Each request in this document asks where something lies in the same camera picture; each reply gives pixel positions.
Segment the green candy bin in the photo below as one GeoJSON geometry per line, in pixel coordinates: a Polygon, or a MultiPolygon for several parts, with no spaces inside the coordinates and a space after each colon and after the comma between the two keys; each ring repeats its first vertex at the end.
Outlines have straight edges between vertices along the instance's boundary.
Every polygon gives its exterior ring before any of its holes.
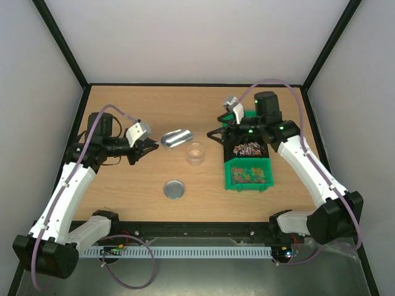
{"type": "MultiPolygon", "coordinates": [[[[245,110],[244,111],[244,116],[246,118],[254,117],[256,116],[256,112],[254,110],[245,110]]],[[[225,126],[227,122],[235,117],[234,113],[229,113],[225,117],[222,118],[222,125],[225,126]]]]}
{"type": "Polygon", "coordinates": [[[263,192],[274,186],[269,158],[233,158],[224,169],[226,190],[263,192]]]}

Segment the silver metal scoop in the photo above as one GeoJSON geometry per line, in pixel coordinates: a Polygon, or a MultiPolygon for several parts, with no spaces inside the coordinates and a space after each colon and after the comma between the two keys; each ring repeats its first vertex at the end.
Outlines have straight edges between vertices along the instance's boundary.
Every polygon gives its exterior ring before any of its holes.
{"type": "Polygon", "coordinates": [[[185,142],[192,141],[193,134],[188,129],[176,129],[174,131],[170,131],[165,133],[161,139],[160,143],[166,148],[174,148],[179,146],[185,142]]]}

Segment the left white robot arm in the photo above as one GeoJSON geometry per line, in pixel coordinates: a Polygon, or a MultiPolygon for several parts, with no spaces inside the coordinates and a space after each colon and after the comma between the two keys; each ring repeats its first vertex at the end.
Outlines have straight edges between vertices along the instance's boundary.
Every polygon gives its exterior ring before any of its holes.
{"type": "Polygon", "coordinates": [[[149,138],[151,129],[141,120],[113,137],[112,115],[92,113],[85,141],[72,144],[66,152],[59,182],[40,218],[27,235],[18,235],[12,248],[27,271],[66,279],[77,266],[79,255],[119,222],[116,213],[98,210],[82,226],[70,230],[74,214],[89,184],[109,157],[126,157],[134,165],[156,150],[149,138]]]}

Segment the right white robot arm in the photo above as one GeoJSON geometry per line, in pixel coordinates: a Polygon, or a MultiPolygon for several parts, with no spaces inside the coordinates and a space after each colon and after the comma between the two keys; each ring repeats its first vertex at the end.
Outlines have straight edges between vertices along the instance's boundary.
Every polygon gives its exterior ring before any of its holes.
{"type": "Polygon", "coordinates": [[[272,215],[270,237],[281,242],[298,234],[323,245],[349,234],[359,235],[362,196],[348,191],[325,168],[303,136],[302,124],[282,118],[274,92],[258,92],[254,105],[255,114],[248,116],[239,99],[230,97],[223,103],[226,113],[217,118],[222,127],[207,133],[223,146],[225,188],[262,192],[272,186],[268,150],[273,149],[305,185],[315,210],[283,210],[272,215]]]}

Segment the black candy bin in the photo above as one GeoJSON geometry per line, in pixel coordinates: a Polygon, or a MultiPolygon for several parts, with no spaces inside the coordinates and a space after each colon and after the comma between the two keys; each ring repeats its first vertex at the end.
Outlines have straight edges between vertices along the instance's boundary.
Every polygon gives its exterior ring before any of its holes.
{"type": "Polygon", "coordinates": [[[255,139],[225,142],[223,145],[224,162],[234,158],[269,158],[268,145],[255,139]]]}

